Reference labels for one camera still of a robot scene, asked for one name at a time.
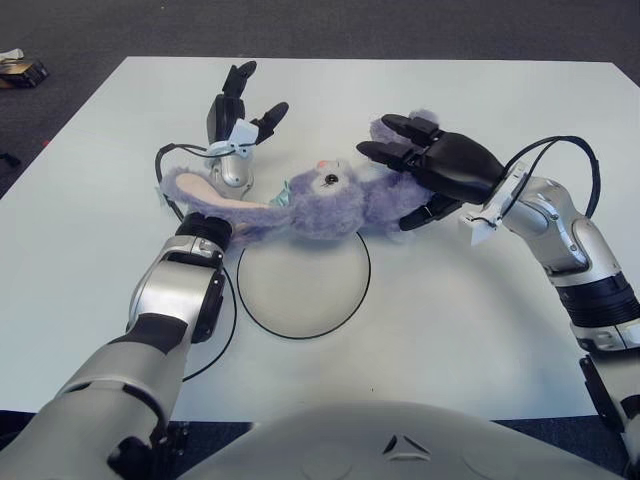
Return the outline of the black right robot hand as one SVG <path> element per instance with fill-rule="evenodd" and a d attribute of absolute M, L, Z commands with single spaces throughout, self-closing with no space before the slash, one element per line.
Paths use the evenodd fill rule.
<path fill-rule="evenodd" d="M 489 150 L 442 130 L 426 112 L 385 114 L 373 122 L 370 135 L 357 145 L 359 153 L 398 173 L 409 188 L 392 220 L 404 232 L 441 220 L 465 203 L 485 203 L 503 175 L 503 165 Z"/>

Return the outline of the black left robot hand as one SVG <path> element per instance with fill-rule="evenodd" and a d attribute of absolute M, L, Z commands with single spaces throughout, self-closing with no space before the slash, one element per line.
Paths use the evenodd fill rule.
<path fill-rule="evenodd" d="M 256 68 L 257 63 L 253 60 L 240 66 L 231 66 L 222 91 L 215 97 L 206 118 L 207 137 L 210 144 L 228 140 L 236 121 L 245 119 L 245 105 L 241 96 Z M 252 144 L 258 145 L 271 137 L 288 110 L 289 104 L 280 102 L 268 110 L 262 118 L 251 120 L 250 123 L 258 128 L 257 139 L 252 141 Z"/>

